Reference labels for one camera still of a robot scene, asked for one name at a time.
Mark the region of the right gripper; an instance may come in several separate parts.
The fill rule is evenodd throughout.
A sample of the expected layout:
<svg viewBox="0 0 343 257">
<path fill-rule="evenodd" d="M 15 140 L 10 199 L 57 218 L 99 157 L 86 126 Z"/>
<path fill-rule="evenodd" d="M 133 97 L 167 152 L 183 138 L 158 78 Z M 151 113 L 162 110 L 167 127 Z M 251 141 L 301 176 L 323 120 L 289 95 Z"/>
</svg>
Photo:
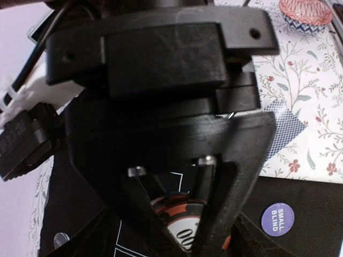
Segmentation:
<svg viewBox="0 0 343 257">
<path fill-rule="evenodd" d="M 46 50 L 47 83 L 83 88 L 63 111 L 71 164 L 114 211 L 130 167 L 264 162 L 276 121 L 260 110 L 252 58 L 279 52 L 266 11 L 137 7 L 54 32 Z"/>
</svg>

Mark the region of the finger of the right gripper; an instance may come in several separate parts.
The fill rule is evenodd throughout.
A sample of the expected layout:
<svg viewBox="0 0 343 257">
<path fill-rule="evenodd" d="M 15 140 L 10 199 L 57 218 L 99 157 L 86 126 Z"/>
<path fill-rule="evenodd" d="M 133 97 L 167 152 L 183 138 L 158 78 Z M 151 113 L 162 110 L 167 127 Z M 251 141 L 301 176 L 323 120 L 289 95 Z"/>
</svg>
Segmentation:
<svg viewBox="0 0 343 257">
<path fill-rule="evenodd" d="M 213 155 L 198 159 L 192 194 L 205 201 L 192 256 L 222 256 L 232 226 L 259 175 L 259 161 L 238 158 L 223 162 Z"/>
<path fill-rule="evenodd" d="M 167 193 L 159 177 L 142 166 L 130 167 L 120 186 L 121 218 L 135 230 L 152 255 L 187 256 L 187 251 L 172 236 L 151 204 L 152 200 Z"/>
</svg>

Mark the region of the orange black poker chip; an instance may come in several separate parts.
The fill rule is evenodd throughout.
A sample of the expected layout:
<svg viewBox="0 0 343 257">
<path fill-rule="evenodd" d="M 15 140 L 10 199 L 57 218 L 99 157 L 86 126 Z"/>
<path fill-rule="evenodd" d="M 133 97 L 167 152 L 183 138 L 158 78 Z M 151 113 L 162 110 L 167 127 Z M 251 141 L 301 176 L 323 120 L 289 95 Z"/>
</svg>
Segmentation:
<svg viewBox="0 0 343 257">
<path fill-rule="evenodd" d="M 214 220 L 219 217 L 221 210 L 215 202 L 211 204 L 213 210 L 209 212 L 207 204 L 180 192 L 157 197 L 151 201 L 151 206 L 178 244 L 190 256 L 202 214 Z"/>
</svg>

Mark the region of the purple small blind button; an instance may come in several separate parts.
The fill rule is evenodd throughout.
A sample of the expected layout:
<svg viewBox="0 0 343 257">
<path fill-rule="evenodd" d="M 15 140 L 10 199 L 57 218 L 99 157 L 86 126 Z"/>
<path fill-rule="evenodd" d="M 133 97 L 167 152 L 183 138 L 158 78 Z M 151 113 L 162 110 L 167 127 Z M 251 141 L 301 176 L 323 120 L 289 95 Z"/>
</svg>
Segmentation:
<svg viewBox="0 0 343 257">
<path fill-rule="evenodd" d="M 261 216 L 263 231 L 271 237 L 280 237 L 288 233 L 295 222 L 293 209 L 286 203 L 278 202 L 267 207 Z"/>
</svg>

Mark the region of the clear acrylic dealer button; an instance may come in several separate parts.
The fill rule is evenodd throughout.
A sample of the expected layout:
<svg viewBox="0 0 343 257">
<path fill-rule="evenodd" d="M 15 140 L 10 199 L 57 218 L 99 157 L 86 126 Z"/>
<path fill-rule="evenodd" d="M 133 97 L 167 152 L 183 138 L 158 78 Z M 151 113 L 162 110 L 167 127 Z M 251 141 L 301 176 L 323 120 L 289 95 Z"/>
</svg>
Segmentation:
<svg viewBox="0 0 343 257">
<path fill-rule="evenodd" d="M 54 249 L 58 249 L 70 240 L 70 237 L 64 232 L 58 232 L 54 235 L 53 244 Z"/>
</svg>

